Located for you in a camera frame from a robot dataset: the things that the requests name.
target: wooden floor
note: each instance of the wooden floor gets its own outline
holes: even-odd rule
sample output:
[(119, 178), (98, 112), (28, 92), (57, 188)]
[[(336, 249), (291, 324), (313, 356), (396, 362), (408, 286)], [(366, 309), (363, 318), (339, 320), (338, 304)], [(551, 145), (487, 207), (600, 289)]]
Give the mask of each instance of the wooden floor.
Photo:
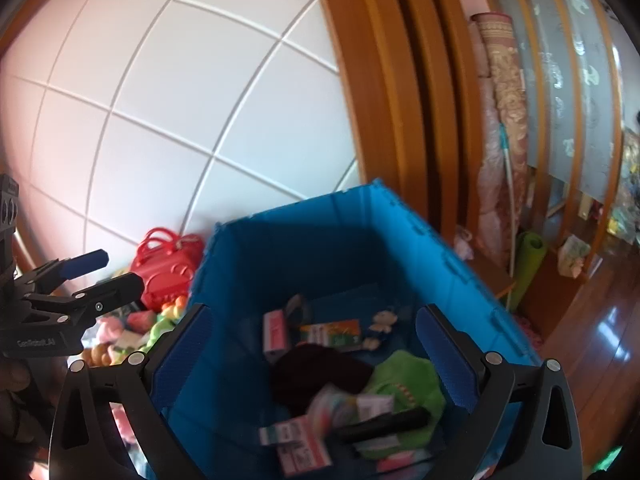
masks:
[(603, 256), (542, 350), (567, 374), (588, 465), (617, 443), (640, 399), (640, 253), (609, 237)]

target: red handbag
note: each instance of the red handbag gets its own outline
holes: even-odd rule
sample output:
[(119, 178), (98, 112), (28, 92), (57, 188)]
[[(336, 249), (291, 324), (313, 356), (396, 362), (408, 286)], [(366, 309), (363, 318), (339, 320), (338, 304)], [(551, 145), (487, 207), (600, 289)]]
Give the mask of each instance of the red handbag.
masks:
[(138, 245), (130, 269), (145, 282), (142, 303), (161, 312), (163, 304), (186, 296), (203, 252), (204, 241), (198, 235), (180, 237), (163, 227), (151, 229)]

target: silver bolt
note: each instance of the silver bolt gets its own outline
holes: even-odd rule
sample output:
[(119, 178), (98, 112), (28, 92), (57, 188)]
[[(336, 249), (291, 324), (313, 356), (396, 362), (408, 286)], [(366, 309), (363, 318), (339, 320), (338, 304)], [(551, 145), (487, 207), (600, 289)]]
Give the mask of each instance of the silver bolt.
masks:
[(561, 368), (560, 363), (555, 359), (549, 359), (549, 361), (546, 362), (546, 367), (552, 372), (559, 372)]
[(82, 359), (78, 359), (78, 361), (73, 361), (71, 363), (69, 370), (71, 370), (72, 372), (79, 372), (83, 368), (84, 368), (84, 361), (82, 361)]
[(488, 352), (487, 355), (484, 356), (486, 361), (492, 365), (499, 365), (502, 363), (502, 356), (498, 354), (498, 352)]
[(145, 360), (145, 355), (142, 352), (133, 352), (127, 359), (130, 365), (139, 365)]

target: rolled green mat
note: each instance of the rolled green mat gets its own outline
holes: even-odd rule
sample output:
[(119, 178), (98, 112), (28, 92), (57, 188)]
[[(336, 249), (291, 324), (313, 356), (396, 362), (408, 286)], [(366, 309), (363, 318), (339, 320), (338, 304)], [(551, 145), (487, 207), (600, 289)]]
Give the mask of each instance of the rolled green mat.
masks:
[(524, 293), (531, 285), (533, 277), (538, 272), (545, 254), (546, 244), (540, 236), (531, 231), (526, 231), (518, 236), (516, 242), (516, 268), (513, 275), (516, 285), (511, 291), (510, 312), (513, 312), (518, 307)]

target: blue gripper pad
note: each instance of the blue gripper pad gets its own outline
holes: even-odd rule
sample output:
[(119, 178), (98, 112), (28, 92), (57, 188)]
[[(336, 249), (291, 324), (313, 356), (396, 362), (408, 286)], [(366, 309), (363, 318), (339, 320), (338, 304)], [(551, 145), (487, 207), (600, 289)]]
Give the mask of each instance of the blue gripper pad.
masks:
[(204, 350), (212, 327), (211, 310), (203, 305), (168, 350), (152, 381), (150, 397), (156, 411), (160, 412), (173, 405), (193, 365)]
[(66, 262), (62, 262), (60, 277), (65, 280), (74, 280), (94, 270), (102, 269), (109, 263), (107, 251), (98, 249), (82, 256), (77, 256)]
[(478, 402), (476, 374), (442, 325), (425, 307), (415, 316), (415, 332), (453, 403), (471, 413)]

